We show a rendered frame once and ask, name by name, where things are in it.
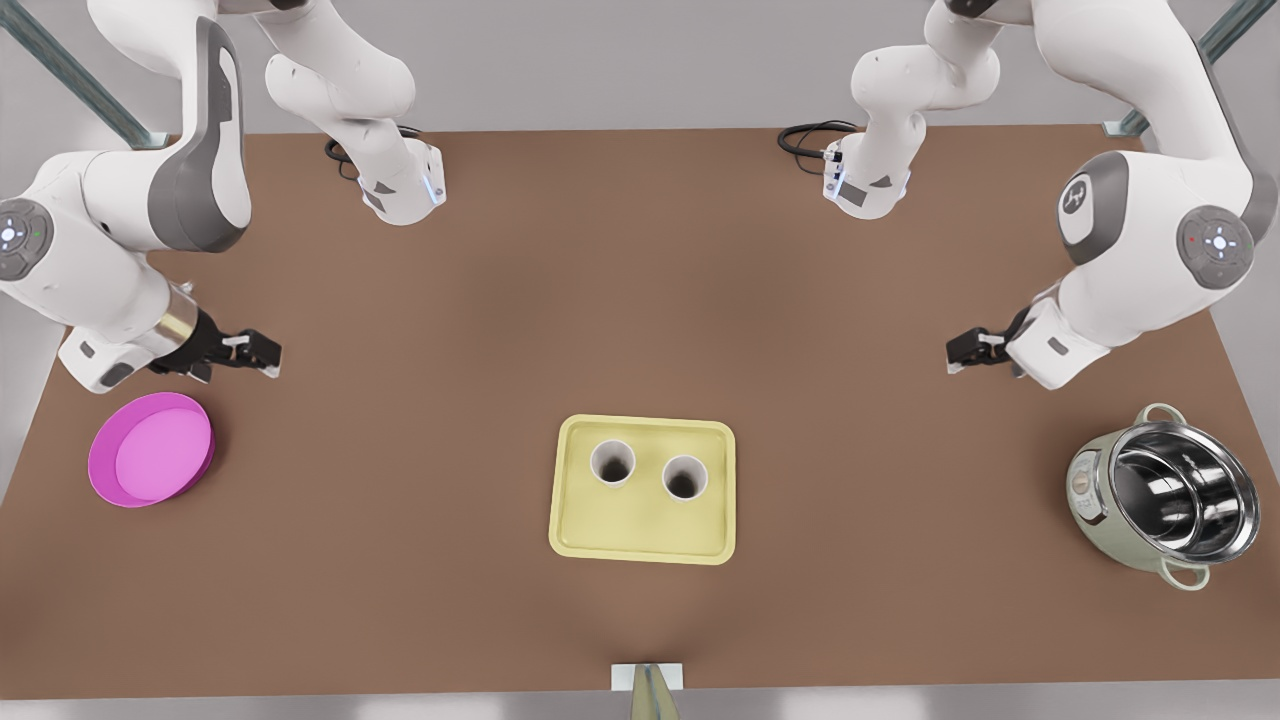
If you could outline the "pale green steel pot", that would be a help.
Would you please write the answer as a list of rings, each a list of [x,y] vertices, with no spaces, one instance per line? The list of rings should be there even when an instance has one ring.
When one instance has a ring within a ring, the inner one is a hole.
[[[1260,530],[1251,474],[1169,404],[1149,404],[1129,427],[1083,445],[1065,496],[1100,552],[1179,591],[1206,588],[1212,568],[1240,557]]]

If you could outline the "white IKEA cup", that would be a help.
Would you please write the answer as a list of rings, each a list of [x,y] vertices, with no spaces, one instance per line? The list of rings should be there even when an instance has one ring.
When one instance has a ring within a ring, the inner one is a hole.
[[[699,457],[678,455],[666,462],[660,479],[666,493],[675,502],[686,503],[705,493],[709,471]]]
[[[590,455],[591,474],[603,484],[621,487],[634,474],[636,456],[622,439],[605,439]]]

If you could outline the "silver frame post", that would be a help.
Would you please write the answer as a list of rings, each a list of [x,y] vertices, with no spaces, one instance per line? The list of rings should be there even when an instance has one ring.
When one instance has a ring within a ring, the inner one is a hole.
[[[681,720],[673,691],[682,691],[682,664],[613,664],[611,689],[630,693],[628,720]]]
[[[170,143],[169,135],[146,129],[18,0],[0,0],[0,29],[131,149],[159,150]]]
[[[1220,18],[1197,38],[1184,35],[1178,19],[1164,14],[1149,24],[1135,20],[1134,49],[1116,46],[1116,60],[1135,61],[1123,78],[1100,87],[1132,105],[1121,120],[1103,123],[1108,137],[1139,137],[1146,131],[1174,147],[1183,141],[1190,154],[1213,152],[1230,143],[1226,104],[1213,76],[1213,61],[1240,40],[1280,0],[1231,0]]]

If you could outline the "pink round plate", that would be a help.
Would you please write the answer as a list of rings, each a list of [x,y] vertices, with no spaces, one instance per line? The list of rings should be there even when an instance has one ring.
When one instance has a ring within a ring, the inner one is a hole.
[[[202,404],[187,395],[141,396],[116,410],[99,429],[88,456],[93,492],[124,509],[141,509],[192,488],[216,451]]]

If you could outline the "yellow rectangular tray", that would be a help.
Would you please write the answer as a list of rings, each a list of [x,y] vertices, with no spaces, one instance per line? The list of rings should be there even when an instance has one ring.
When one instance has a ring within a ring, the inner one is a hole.
[[[622,439],[636,456],[621,487],[600,483],[590,455]],[[666,462],[699,457],[709,471],[705,493],[675,502],[662,484]],[[736,550],[736,439],[721,421],[576,414],[557,438],[548,541],[561,556],[716,566]]]

